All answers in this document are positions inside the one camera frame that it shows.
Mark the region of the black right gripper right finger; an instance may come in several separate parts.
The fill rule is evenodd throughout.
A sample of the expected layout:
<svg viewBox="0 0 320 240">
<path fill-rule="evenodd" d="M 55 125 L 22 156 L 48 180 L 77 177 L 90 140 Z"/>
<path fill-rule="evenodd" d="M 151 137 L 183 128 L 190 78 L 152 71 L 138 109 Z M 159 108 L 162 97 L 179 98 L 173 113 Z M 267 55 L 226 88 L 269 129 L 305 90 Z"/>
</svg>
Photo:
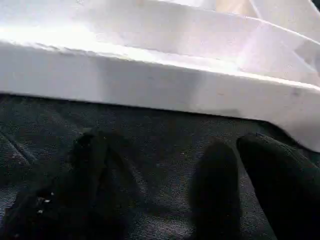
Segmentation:
<svg viewBox="0 0 320 240">
<path fill-rule="evenodd" d="M 320 238 L 320 169 L 272 137 L 240 137 L 237 150 L 255 195 L 279 240 Z"/>
</svg>

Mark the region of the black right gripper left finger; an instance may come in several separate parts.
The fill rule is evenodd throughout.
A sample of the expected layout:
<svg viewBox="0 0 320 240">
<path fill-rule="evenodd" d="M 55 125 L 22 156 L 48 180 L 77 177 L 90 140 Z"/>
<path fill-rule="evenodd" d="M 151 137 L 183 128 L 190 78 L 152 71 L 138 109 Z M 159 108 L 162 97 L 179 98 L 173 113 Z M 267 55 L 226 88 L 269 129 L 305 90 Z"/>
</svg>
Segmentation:
<svg viewBox="0 0 320 240">
<path fill-rule="evenodd" d="M 71 169 L 21 191 L 0 226 L 3 240 L 120 240 L 109 165 L 123 138 L 90 131 L 74 143 Z"/>
</svg>

